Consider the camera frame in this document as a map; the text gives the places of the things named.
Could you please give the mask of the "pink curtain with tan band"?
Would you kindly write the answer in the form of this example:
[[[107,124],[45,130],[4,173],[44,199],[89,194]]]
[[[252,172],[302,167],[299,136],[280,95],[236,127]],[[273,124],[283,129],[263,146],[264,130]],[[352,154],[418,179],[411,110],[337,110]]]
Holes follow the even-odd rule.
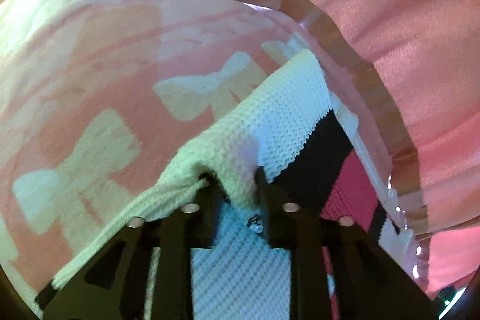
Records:
[[[299,23],[340,69],[430,296],[479,267],[479,0],[238,0]]]

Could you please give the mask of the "white black pink knit sweater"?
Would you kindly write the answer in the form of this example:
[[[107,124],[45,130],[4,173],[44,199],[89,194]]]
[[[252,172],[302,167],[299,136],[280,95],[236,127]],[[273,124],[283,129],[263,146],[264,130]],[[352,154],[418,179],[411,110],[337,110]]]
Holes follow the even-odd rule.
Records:
[[[229,204],[220,214],[220,236],[212,250],[193,254],[193,314],[197,319],[286,319],[289,314],[289,254],[270,249],[248,227],[259,215],[254,173],[275,179],[299,156],[315,126],[332,119],[340,138],[334,146],[354,149],[354,160],[373,186],[373,202],[388,216],[380,246],[408,268],[415,257],[412,232],[393,190],[383,183],[357,131],[358,118],[329,91],[315,55],[302,50],[272,73],[249,97],[184,144],[158,182],[134,198],[53,279],[63,291],[73,275],[120,228],[136,216],[148,221],[189,202],[204,185],[201,174],[220,181]]]

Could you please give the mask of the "pink bow-print bed blanket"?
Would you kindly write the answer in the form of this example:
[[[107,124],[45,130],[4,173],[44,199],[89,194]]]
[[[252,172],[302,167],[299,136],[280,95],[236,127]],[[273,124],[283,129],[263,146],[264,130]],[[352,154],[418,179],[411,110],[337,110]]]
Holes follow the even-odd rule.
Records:
[[[355,88],[332,90],[329,54],[255,3],[1,0],[1,266],[32,312],[184,144],[302,50],[344,104]],[[304,181],[322,217],[349,215],[379,243],[388,213],[339,138],[332,119],[315,126],[275,179]]]

